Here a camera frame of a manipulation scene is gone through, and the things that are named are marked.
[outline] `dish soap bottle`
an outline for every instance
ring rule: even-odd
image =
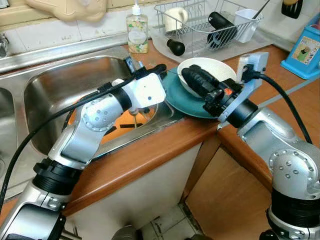
[[[126,17],[129,52],[146,54],[148,52],[148,17],[141,14],[138,0],[132,7],[132,14]]]

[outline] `teal plate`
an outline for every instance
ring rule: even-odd
[[[204,110],[205,101],[202,98],[192,96],[184,89],[180,83],[177,68],[168,71],[163,79],[163,87],[166,92],[166,101],[180,112],[202,119],[217,119]]]

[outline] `white bowl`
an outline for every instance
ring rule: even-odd
[[[185,90],[187,90],[190,94],[192,94],[197,98],[201,98],[201,96],[199,96],[195,91],[193,91],[188,86],[186,80],[184,79],[181,73],[182,69],[188,68],[193,64],[198,65],[203,70],[206,70],[208,73],[210,73],[220,82],[227,79],[233,79],[234,81],[237,80],[237,74],[235,73],[235,71],[230,66],[223,63],[222,61],[218,61],[218,60],[207,58],[207,57],[193,57],[193,58],[184,60],[182,63],[180,63],[177,69],[180,82],[182,86],[185,88]]]

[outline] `countertop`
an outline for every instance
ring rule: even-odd
[[[284,89],[290,89],[304,82],[303,79],[280,66],[280,62],[288,56],[287,52],[273,45],[261,48],[259,51],[270,53],[266,74],[275,79]],[[157,52],[151,41],[149,42],[149,53],[133,54],[132,56],[136,60],[142,61],[146,68],[153,68],[161,63],[166,64],[168,69],[178,65],[175,61]],[[224,62],[236,70],[238,59],[239,57],[234,57]],[[278,93],[264,82],[252,95],[251,100],[259,104],[276,95]],[[310,83],[291,94],[290,97],[308,129],[313,143],[319,147],[320,81],[316,80]],[[283,99],[272,103],[269,107],[291,124],[301,138],[303,137]],[[71,202],[64,210],[64,214],[69,216],[99,201],[198,143],[203,142],[217,132],[217,125],[218,123],[215,121],[186,116],[182,121],[174,125],[161,129],[157,133],[93,162],[81,175],[72,193]],[[271,174],[266,164],[237,137],[236,129],[232,126],[227,126],[219,130],[217,134],[234,158],[270,190]],[[0,222],[2,222],[15,202],[16,199],[13,199],[3,206]]]

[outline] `sink basin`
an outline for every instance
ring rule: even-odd
[[[17,145],[46,117],[107,82],[129,77],[131,72],[125,63],[128,56],[123,47],[113,47],[0,75],[0,181]],[[116,121],[114,131],[102,139],[94,159],[182,117],[162,102],[141,109],[135,128],[134,118],[127,111]],[[51,121],[24,148],[12,173],[6,198],[19,194],[35,175],[34,165],[47,157],[62,132],[65,119],[66,114]]]
[[[4,174],[5,162],[17,147],[17,131],[12,94],[0,88],[0,177]]]

